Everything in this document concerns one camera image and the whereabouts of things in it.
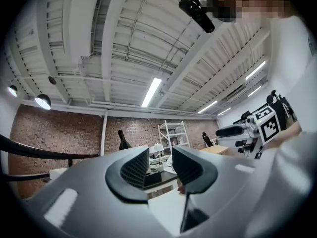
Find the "white shelving unit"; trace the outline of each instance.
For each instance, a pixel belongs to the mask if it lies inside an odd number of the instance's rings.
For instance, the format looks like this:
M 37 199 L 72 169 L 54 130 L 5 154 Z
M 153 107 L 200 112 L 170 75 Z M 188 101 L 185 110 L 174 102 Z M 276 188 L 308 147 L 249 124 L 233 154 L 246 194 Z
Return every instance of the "white shelving unit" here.
M 171 129 L 174 129 L 175 132 L 176 132 L 176 129 L 180 129 L 183 132 L 170 134 L 169 130 L 171 130 Z M 187 142 L 177 143 L 176 145 L 186 145 L 186 146 L 190 147 L 187 131 L 186 131 L 186 128 L 185 128 L 183 121 L 181 121 L 180 123 L 167 123 L 165 120 L 162 125 L 158 125 L 158 134 L 159 134 L 160 143 L 162 145 L 165 145 L 167 143 L 167 146 L 165 146 L 164 149 L 170 149 L 171 154 L 172 154 L 172 146 L 173 146 L 171 144 L 171 140 L 170 140 L 171 138 L 184 135 L 186 137 Z

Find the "handrail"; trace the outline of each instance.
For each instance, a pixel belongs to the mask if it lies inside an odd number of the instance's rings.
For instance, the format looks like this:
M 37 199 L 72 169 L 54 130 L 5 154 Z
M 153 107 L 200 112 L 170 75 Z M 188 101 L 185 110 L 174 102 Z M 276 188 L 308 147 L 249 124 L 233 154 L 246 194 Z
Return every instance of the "handrail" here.
M 99 156 L 99 154 L 70 154 L 41 150 L 35 147 L 17 143 L 2 135 L 0 135 L 0 150 L 25 157 L 51 160 L 78 160 Z
M 49 173 L 46 174 L 34 174 L 34 175 L 7 175 L 2 174 L 5 181 L 25 181 L 25 180 L 35 180 L 50 177 Z

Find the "wooden desk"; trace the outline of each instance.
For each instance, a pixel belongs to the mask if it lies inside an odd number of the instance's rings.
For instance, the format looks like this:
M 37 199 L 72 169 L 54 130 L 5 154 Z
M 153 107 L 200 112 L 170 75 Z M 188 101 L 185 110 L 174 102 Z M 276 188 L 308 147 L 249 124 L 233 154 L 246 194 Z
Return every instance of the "wooden desk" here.
M 214 145 L 208 148 L 204 148 L 201 151 L 208 152 L 208 153 L 214 153 L 214 154 L 226 154 L 228 147 L 221 146 L 221 145 Z

